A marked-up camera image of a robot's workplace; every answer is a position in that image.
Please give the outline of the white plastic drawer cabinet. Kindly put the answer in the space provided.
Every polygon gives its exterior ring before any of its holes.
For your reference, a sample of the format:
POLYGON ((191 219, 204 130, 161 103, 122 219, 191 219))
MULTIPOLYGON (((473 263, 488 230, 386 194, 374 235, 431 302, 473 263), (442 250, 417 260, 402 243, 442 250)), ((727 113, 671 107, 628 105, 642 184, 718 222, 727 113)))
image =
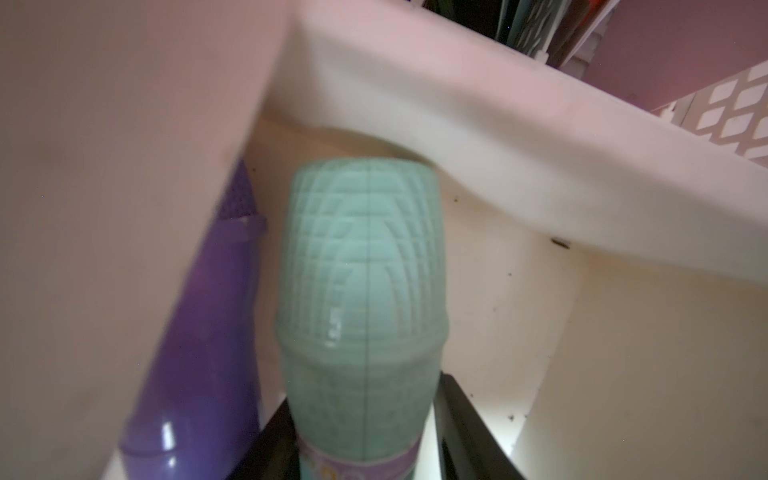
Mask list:
MULTIPOLYGON (((589 145, 674 126, 405 1, 3 2, 3 478, 119 477, 123 422, 266 113, 364 131, 499 115, 589 145)), ((627 163, 767 225, 674 160, 627 163)))

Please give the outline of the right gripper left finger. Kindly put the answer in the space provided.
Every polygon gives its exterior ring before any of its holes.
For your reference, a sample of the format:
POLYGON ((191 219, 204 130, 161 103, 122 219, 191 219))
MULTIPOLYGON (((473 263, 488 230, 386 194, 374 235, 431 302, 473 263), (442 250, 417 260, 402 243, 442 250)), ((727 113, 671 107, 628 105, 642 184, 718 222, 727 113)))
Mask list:
POLYGON ((297 434, 283 400, 227 480, 299 480, 297 434))

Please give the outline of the mint green toy microphone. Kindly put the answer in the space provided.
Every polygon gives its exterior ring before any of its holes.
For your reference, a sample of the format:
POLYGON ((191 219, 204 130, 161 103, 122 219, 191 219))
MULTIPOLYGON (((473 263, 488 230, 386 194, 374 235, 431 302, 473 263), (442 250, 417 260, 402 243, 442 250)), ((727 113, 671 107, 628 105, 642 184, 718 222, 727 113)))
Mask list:
POLYGON ((449 334, 439 183, 423 163, 295 174, 275 333, 304 479, 409 479, 449 334))

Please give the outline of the purple toy microphone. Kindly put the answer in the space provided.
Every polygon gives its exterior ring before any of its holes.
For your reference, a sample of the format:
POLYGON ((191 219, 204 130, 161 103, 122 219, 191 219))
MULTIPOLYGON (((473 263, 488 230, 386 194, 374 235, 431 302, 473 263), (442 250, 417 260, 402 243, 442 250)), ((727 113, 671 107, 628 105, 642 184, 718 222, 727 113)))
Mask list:
POLYGON ((257 211, 239 164, 185 281, 118 449, 129 479, 225 479, 260 430, 257 211))

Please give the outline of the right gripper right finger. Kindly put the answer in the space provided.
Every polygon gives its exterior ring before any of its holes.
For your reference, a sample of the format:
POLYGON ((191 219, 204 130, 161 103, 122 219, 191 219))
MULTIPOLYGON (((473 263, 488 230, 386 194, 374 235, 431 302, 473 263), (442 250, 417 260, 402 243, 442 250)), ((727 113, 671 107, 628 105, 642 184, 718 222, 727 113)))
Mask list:
POLYGON ((441 373, 433 406, 442 479, 525 479, 452 375, 441 373))

